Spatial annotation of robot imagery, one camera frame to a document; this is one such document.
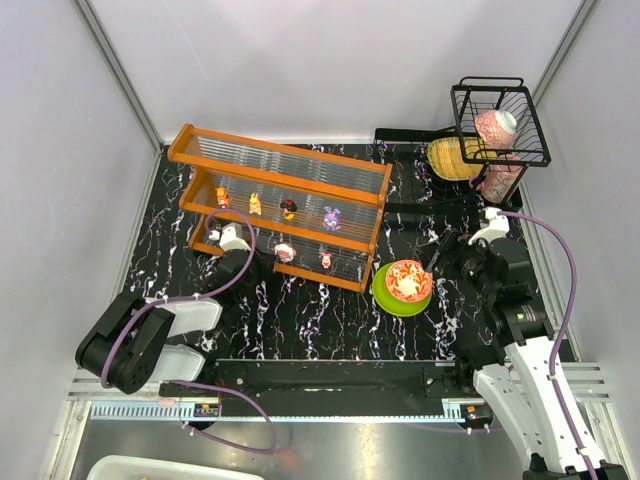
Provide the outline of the purple donkey toy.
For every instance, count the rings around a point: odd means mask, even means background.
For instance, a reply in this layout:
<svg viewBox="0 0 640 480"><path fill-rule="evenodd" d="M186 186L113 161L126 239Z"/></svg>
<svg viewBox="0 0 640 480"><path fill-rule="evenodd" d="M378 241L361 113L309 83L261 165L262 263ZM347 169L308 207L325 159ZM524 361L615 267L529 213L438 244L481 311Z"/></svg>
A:
<svg viewBox="0 0 640 480"><path fill-rule="evenodd" d="M338 208L324 207L323 226L327 231L336 232L341 229L341 211Z"/></svg>

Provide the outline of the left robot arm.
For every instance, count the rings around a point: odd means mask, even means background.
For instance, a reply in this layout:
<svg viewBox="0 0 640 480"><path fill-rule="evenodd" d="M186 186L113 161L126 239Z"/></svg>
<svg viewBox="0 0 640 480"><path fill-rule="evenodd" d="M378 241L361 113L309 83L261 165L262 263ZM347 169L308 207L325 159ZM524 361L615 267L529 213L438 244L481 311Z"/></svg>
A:
<svg viewBox="0 0 640 480"><path fill-rule="evenodd" d="M217 324L218 298L242 285L255 258L253 249L226 251L220 259L224 282L211 292L151 300L119 293L77 347L77 366L106 389L139 391L153 377L169 337Z"/></svg>

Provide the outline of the yellow rabbit toy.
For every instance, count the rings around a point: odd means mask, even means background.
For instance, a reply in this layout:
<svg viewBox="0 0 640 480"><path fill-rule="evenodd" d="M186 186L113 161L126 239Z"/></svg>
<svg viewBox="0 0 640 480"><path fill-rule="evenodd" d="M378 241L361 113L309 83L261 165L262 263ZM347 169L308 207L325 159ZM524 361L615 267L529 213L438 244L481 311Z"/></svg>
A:
<svg viewBox="0 0 640 480"><path fill-rule="evenodd" d="M252 192L249 198L249 213L251 215L262 215L262 204L257 192Z"/></svg>

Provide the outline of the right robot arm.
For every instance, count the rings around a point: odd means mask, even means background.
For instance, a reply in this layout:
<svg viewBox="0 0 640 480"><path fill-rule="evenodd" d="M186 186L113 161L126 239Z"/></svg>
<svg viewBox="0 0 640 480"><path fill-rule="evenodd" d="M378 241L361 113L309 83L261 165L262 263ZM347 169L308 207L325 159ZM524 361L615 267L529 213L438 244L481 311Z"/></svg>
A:
<svg viewBox="0 0 640 480"><path fill-rule="evenodd" d="M597 445L554 350L555 331L530 287L532 264L509 238L472 240L446 230L429 262L480 297L490 344L458 339L456 382L492 409L523 465L525 479L624 479Z"/></svg>

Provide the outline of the yellow bear toy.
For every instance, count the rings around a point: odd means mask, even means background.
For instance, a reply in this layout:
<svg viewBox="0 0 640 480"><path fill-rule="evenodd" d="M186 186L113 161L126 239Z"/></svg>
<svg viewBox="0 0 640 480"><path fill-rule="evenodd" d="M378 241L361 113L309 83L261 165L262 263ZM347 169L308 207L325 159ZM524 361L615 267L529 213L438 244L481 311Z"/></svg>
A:
<svg viewBox="0 0 640 480"><path fill-rule="evenodd" d="M215 189L216 202L219 208L228 208L230 206L230 196L226 188L218 187Z"/></svg>

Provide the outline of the black hair princess toy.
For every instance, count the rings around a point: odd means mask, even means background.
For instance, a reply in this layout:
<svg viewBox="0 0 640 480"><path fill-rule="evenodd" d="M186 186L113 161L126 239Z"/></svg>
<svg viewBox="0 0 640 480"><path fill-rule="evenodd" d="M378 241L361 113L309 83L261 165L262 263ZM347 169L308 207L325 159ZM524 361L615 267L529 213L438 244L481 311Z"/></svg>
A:
<svg viewBox="0 0 640 480"><path fill-rule="evenodd" d="M285 220L293 220L298 207L293 200L285 199L281 201L280 209L282 210L282 214Z"/></svg>

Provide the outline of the pink hat girl toy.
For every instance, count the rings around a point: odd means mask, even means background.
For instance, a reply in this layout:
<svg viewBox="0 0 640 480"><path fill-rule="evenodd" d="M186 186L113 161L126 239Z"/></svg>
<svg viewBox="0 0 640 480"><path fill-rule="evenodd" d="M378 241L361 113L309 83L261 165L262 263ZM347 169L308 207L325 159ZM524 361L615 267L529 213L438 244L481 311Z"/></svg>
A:
<svg viewBox="0 0 640 480"><path fill-rule="evenodd" d="M274 253L282 263L292 262L296 255L296 249L289 243L280 243L274 246Z"/></svg>

